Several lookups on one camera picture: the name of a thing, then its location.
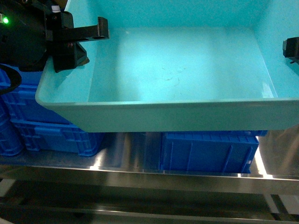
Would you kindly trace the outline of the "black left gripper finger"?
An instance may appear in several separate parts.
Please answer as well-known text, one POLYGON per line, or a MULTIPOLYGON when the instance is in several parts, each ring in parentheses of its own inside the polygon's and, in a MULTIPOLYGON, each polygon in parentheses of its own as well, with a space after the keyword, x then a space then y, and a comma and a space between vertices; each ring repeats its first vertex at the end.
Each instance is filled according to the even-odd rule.
POLYGON ((72 70, 89 63, 87 51, 78 42, 58 43, 53 48, 55 72, 72 70))
POLYGON ((108 20, 98 17, 98 24, 52 31, 53 42, 88 42, 109 39, 108 20))

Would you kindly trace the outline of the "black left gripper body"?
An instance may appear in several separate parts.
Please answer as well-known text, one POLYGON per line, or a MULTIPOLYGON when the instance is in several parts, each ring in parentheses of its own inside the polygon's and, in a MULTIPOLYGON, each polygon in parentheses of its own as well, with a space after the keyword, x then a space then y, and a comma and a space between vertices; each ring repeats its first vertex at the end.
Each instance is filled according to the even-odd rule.
POLYGON ((23 6, 44 21, 44 36, 47 52, 51 56, 69 54, 74 48, 73 41, 62 41, 60 31, 73 28, 73 17, 64 11, 65 0, 24 0, 23 6))

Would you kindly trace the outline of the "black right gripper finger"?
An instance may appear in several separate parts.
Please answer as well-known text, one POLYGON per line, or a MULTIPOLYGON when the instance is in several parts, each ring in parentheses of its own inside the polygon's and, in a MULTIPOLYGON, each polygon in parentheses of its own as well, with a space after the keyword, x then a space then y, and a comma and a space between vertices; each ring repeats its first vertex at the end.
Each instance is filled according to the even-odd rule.
POLYGON ((283 56, 290 59, 291 63, 299 63, 299 37, 283 41, 283 56))

